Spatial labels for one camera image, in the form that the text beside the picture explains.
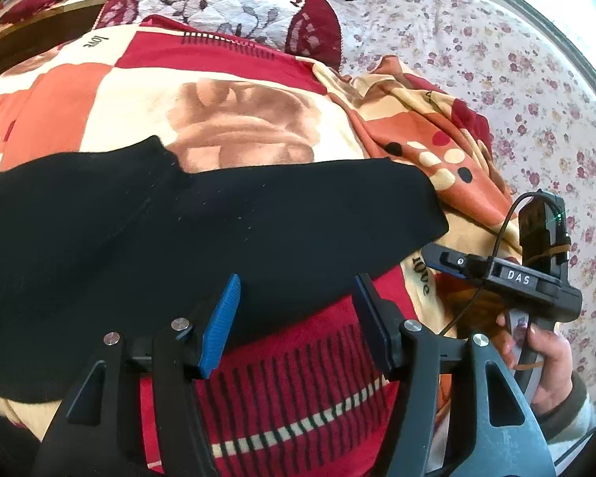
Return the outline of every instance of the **black cable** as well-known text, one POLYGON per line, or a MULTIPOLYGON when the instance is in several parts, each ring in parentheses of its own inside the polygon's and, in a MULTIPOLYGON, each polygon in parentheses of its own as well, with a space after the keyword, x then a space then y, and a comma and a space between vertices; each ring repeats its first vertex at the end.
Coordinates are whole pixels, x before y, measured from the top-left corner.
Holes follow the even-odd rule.
POLYGON ((589 429, 576 443, 574 443, 572 445, 571 448, 568 448, 566 450, 565 454, 563 454, 556 461, 554 461, 554 467, 557 467, 558 465, 560 465, 565 459, 567 459, 569 454, 571 454, 573 451, 575 451, 580 446, 580 444, 583 443, 583 441, 585 441, 589 436, 591 436, 595 432, 596 432, 596 427, 589 429))
POLYGON ((472 298, 470 298, 470 301, 466 303, 466 306, 462 309, 461 312, 459 312, 459 314, 456 315, 456 317, 450 321, 450 323, 448 323, 446 326, 443 327, 443 330, 440 331, 440 335, 446 335, 446 332, 448 330, 450 330, 453 326, 455 326, 455 324, 457 324, 457 321, 459 319, 461 319, 463 317, 463 315, 468 311, 468 309, 472 306, 472 304, 475 302, 475 300, 479 297, 481 291, 483 291, 484 289, 484 285, 483 283, 481 283, 480 286, 478 286, 477 290, 475 291, 475 293, 472 295, 472 298))
POLYGON ((475 294, 472 296, 472 298, 470 298, 470 301, 466 303, 466 306, 464 307, 464 309, 462 309, 462 311, 459 312, 459 314, 456 315, 456 317, 453 318, 453 320, 450 321, 450 323, 448 323, 445 327, 443 327, 443 330, 440 331, 440 333, 439 333, 440 335, 446 335, 446 332, 448 330, 450 330, 453 326, 455 326, 455 324, 457 324, 457 321, 459 319, 461 319, 463 317, 463 315, 468 311, 468 309, 474 304, 474 302, 480 295, 481 291, 484 289, 484 281, 486 280, 486 278, 490 277, 490 274, 492 273, 493 266, 494 266, 494 259, 496 258, 497 254, 499 253, 499 248, 501 246, 501 240, 503 240, 503 234, 505 233, 505 230, 508 227, 508 223, 510 222, 510 220, 512 218, 512 214, 514 213, 514 210, 517 209, 517 206, 519 205, 519 203, 521 201, 524 201, 528 197, 536 197, 536 198, 545 199, 545 201, 548 203, 549 207, 552 209, 554 214, 556 214, 556 216, 559 219, 563 218, 563 210, 561 210, 561 208, 559 208, 559 205, 556 204, 554 199, 552 199, 549 195, 544 194, 542 192, 526 192, 525 194, 521 194, 515 200, 515 202, 512 203, 512 206, 510 207, 510 210, 508 211, 508 213, 505 217, 505 220, 503 221, 503 224, 501 225, 501 229, 499 229, 499 233, 497 233, 497 237, 494 242, 493 252, 492 252, 491 256, 488 258, 488 265, 486 266, 486 274, 485 274, 484 278, 481 280, 481 284, 475 291, 475 294))

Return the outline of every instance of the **human hand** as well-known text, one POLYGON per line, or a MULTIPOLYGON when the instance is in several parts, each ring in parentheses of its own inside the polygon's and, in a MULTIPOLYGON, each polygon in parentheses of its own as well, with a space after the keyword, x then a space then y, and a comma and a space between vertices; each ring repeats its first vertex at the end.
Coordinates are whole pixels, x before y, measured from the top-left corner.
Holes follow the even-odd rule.
MULTIPOLYGON (((496 319, 499 326, 505 327, 505 316, 496 319)), ((532 410, 537 415, 548 413, 561 404, 572 391, 572 350, 569 341, 560 334, 542 330, 532 324, 527 332, 528 345, 544 357, 541 381, 532 397, 532 410)), ((512 353, 515 341, 506 330, 492 339, 506 365, 513 369, 517 360, 512 353)))

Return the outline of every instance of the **white stripe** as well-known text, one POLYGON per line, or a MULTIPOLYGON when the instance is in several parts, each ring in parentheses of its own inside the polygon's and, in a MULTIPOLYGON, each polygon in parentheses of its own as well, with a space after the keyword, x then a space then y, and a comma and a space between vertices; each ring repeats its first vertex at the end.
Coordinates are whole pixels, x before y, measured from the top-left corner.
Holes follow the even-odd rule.
POLYGON ((294 435, 302 436, 302 430, 300 430, 300 427, 297 423, 292 423, 291 425, 289 425, 289 428, 292 430, 294 435))
POLYGON ((250 446, 247 444, 245 438, 238 438, 238 447, 241 449, 242 454, 247 454, 250 450, 250 446))
POLYGON ((225 450, 227 452, 227 455, 229 455, 229 456, 235 456, 236 455, 236 447, 234 446, 234 442, 233 441, 226 441, 225 442, 225 450))
POLYGON ((267 446, 274 446, 275 444, 278 444, 278 441, 276 441, 276 437, 271 430, 265 432, 263 436, 265 436, 265 439, 267 440, 267 446))
POLYGON ((324 422, 324 421, 322 421, 322 416, 321 416, 321 414, 320 414, 320 413, 315 413, 315 414, 312 416, 312 418, 313 418, 313 422, 314 422, 316 425, 318 425, 318 427, 321 427, 322 425, 324 425, 324 424, 325 424, 325 422, 324 422))
POLYGON ((283 441, 290 440, 292 438, 289 430, 287 430, 285 427, 280 427, 278 429, 278 434, 280 434, 280 439, 283 441))
MULTIPOLYGON (((358 407, 361 403, 366 402, 370 396, 373 396, 378 389, 388 384, 390 384, 390 382, 382 375, 379 378, 375 379, 375 382, 371 382, 369 386, 355 393, 353 396, 346 398, 344 401, 337 403, 334 407, 311 415, 311 421, 310 417, 306 417, 301 419, 300 421, 292 423, 291 425, 289 425, 288 428, 291 429, 294 435, 302 436, 304 433, 311 432, 314 429, 313 424, 315 424, 317 427, 322 427, 327 423, 331 423, 335 420, 336 417, 342 414, 343 407, 344 412, 358 407)), ((291 437, 288 428, 280 427, 276 429, 276 433, 278 433, 278 435, 283 441, 287 441, 291 437)), ((263 432, 262 434, 255 434, 250 437, 250 441, 252 442, 254 450, 263 449, 264 445, 262 444, 261 436, 265 436, 265 440, 267 441, 267 444, 269 446, 275 446, 276 444, 278 444, 278 441, 274 435, 274 431, 268 430, 267 432, 263 432)), ((249 452, 250 448, 245 438, 239 438, 237 440, 237 443, 241 449, 241 452, 243 452, 244 454, 249 452)), ((236 454, 234 441, 226 441, 224 443, 224 447, 226 449, 227 455, 233 456, 234 454, 236 454)), ((221 450, 220 443, 214 443, 212 445, 212 454, 216 459, 223 457, 223 451, 221 450)), ((151 464, 160 465, 161 461, 151 464)))
POLYGON ((300 425, 302 425, 302 428, 304 428, 307 432, 311 432, 313 430, 313 425, 309 421, 309 418, 303 418, 300 420, 300 425))
POLYGON ((262 448, 261 437, 258 434, 254 434, 250 438, 250 441, 252 442, 252 445, 254 447, 254 450, 260 450, 262 448))
POLYGON ((327 420, 327 423, 331 423, 333 420, 335 420, 334 416, 331 413, 331 409, 327 409, 326 411, 322 412, 325 415, 325 419, 327 420))

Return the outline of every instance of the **pillow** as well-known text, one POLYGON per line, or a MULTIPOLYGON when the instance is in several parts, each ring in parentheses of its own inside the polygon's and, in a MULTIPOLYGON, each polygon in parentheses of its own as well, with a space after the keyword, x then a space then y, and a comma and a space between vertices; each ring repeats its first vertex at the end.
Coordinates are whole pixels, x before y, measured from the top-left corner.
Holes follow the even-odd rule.
POLYGON ((95 28, 140 23, 152 14, 340 67, 340 25, 326 0, 109 0, 95 28))

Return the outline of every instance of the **printed blanket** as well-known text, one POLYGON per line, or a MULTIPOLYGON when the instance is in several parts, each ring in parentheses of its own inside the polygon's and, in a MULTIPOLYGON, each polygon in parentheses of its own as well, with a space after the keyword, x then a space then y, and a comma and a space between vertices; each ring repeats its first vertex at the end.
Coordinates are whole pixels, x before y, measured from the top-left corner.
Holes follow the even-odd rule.
MULTIPOLYGON (((393 56, 350 79, 312 59, 151 16, 91 31, 0 76, 0 170, 155 134, 188 172, 366 157, 415 165, 445 207, 450 230, 439 242, 465 252, 490 252, 510 206, 486 119, 393 56)), ((519 258, 516 219, 501 256, 519 258)), ((436 332, 472 295, 428 270, 419 252, 376 287, 436 332)), ((476 309, 473 322, 484 324, 498 304, 484 300, 476 309)), ((197 386, 223 475, 248 475, 260 464, 259 475, 359 477, 373 464, 397 385, 373 366, 350 299, 300 332, 309 336, 289 328, 226 353, 197 386)), ((442 378, 438 418, 449 387, 442 378)), ((146 378, 146 458, 159 470, 151 395, 146 378)), ((0 414, 42 439, 58 404, 0 397, 0 414)))

